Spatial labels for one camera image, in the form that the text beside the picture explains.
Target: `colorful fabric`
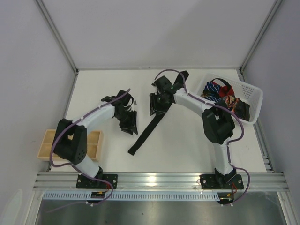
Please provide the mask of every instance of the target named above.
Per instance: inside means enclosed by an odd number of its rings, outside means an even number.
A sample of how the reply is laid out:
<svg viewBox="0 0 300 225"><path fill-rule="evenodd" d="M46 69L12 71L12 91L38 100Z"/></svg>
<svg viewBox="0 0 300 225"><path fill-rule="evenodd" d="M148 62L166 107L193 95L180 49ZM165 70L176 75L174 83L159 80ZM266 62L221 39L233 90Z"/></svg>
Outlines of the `colorful fabric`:
<svg viewBox="0 0 300 225"><path fill-rule="evenodd" d="M224 101L227 105L227 108L240 119L246 121L250 120L250 105L247 103L234 96L222 97L220 101Z"/></svg>
<svg viewBox="0 0 300 225"><path fill-rule="evenodd" d="M225 86L222 87L218 85L217 83L213 82L214 80L220 80L225 84ZM201 97L214 102L224 101L228 109L236 114L237 117L249 121L250 106L241 101L239 98L235 97L233 88L227 81L221 78L216 78L214 80L206 83Z"/></svg>
<svg viewBox="0 0 300 225"><path fill-rule="evenodd" d="M220 85L218 85L214 82L207 82L201 97L203 97L209 101L218 102L218 101L220 101L219 92L220 92L221 88L222 87Z"/></svg>

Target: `black mounting plate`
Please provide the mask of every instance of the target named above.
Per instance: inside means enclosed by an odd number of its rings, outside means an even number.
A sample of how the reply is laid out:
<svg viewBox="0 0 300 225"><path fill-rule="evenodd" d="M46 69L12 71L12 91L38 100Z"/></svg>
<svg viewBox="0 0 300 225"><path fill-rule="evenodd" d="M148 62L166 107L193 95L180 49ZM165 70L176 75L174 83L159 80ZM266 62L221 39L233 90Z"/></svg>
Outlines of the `black mounting plate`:
<svg viewBox="0 0 300 225"><path fill-rule="evenodd" d="M217 182L215 174L202 174L200 175L200 183L203 190L216 190L216 189L225 189L225 190L232 190L232 183L235 184L238 190L244 189L244 184L242 180L242 176L236 174L230 181L225 183L223 187Z"/></svg>
<svg viewBox="0 0 300 225"><path fill-rule="evenodd" d="M101 178L96 176L97 179L102 179L110 182L113 189L117 188L118 175L117 174L101 174ZM106 184L104 182L91 180L83 175L78 175L76 188L78 189L106 189Z"/></svg>

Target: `wooden tray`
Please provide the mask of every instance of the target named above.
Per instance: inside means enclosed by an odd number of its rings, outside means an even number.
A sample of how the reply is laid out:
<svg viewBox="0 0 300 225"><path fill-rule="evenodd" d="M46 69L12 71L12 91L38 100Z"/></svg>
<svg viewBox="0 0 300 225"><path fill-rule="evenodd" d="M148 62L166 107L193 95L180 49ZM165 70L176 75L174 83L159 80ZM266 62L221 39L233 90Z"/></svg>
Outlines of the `wooden tray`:
<svg viewBox="0 0 300 225"><path fill-rule="evenodd" d="M43 161L49 161L50 151L54 140L56 130L46 130L43 142L39 149L37 158ZM101 148L103 142L103 132L95 130L88 135L88 156L94 161L100 161ZM60 158L58 155L53 154L53 161L67 161Z"/></svg>

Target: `plastic basket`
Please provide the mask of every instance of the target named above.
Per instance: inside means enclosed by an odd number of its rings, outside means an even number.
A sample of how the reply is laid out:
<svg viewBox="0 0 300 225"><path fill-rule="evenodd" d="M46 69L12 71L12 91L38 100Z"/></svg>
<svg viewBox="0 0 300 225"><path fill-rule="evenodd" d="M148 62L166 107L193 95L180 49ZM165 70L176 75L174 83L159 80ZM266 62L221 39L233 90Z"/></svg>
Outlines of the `plastic basket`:
<svg viewBox="0 0 300 225"><path fill-rule="evenodd" d="M217 74L206 74L200 81L196 90L196 94L201 96L206 82L210 82L214 78L223 78L224 80L226 80L232 86L235 96L237 98L240 98L243 102L250 105L250 120L246 121L241 119L241 122L243 124L255 124L262 107L263 91L260 88L255 87L251 84L242 81L236 81L226 76L221 76ZM215 80L214 82L221 86L224 86L224 84L219 80Z"/></svg>

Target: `gray wall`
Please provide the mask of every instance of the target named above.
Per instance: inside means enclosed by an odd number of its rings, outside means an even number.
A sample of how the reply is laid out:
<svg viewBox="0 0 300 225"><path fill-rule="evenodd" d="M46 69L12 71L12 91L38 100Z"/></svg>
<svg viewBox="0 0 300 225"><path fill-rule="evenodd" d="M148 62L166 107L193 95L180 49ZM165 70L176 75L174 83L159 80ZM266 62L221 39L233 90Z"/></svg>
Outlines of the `gray wall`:
<svg viewBox="0 0 300 225"><path fill-rule="evenodd" d="M274 0L44 0L78 68L238 67Z"/></svg>
<svg viewBox="0 0 300 225"><path fill-rule="evenodd" d="M33 0L0 2L0 214L23 190L27 211L44 132L62 117L74 74Z"/></svg>
<svg viewBox="0 0 300 225"><path fill-rule="evenodd" d="M260 118L276 171L284 171L300 212L300 1L285 1L246 67L264 92Z"/></svg>

